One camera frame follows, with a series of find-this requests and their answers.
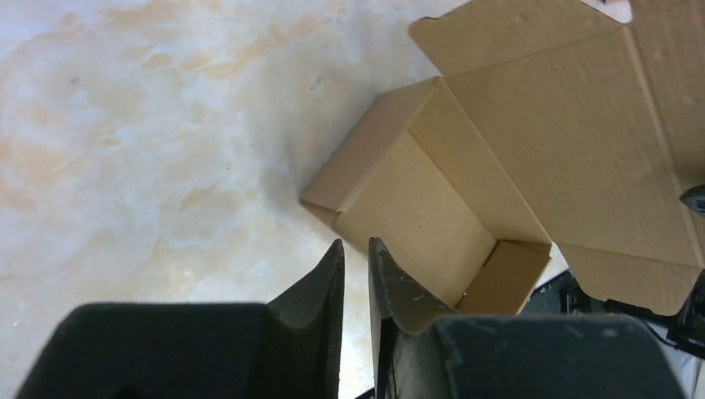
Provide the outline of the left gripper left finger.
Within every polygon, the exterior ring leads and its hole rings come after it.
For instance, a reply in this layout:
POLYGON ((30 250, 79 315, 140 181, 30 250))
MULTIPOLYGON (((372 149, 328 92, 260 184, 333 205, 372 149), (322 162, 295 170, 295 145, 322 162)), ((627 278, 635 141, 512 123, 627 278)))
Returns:
POLYGON ((20 398, 334 398, 345 255, 268 303, 88 303, 58 325, 20 398))

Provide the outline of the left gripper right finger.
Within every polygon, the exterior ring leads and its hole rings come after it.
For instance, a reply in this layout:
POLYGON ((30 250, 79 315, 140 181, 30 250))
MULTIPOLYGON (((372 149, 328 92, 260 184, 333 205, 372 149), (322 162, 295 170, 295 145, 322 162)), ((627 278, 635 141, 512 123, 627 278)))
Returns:
POLYGON ((622 316, 467 315, 368 245, 377 398, 681 398, 662 348, 622 316))

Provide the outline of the cardboard box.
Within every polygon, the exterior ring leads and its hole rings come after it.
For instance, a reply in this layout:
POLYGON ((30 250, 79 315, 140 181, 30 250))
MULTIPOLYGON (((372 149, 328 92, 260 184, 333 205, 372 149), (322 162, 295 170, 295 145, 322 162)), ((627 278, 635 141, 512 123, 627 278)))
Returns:
POLYGON ((591 297, 670 316, 704 268, 701 1, 473 1, 410 27, 437 77, 380 95, 302 193, 463 313, 517 314, 556 246, 591 297))

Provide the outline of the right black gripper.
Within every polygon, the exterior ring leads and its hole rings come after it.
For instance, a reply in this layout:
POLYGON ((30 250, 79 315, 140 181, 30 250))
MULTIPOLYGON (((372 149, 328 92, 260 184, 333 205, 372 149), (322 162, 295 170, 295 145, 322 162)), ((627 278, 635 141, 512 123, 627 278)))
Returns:
MULTIPOLYGON (((697 185, 680 195, 680 201, 693 212, 705 216, 705 185, 697 185)), ((704 358, 704 272, 677 315, 674 329, 676 348, 704 358)))

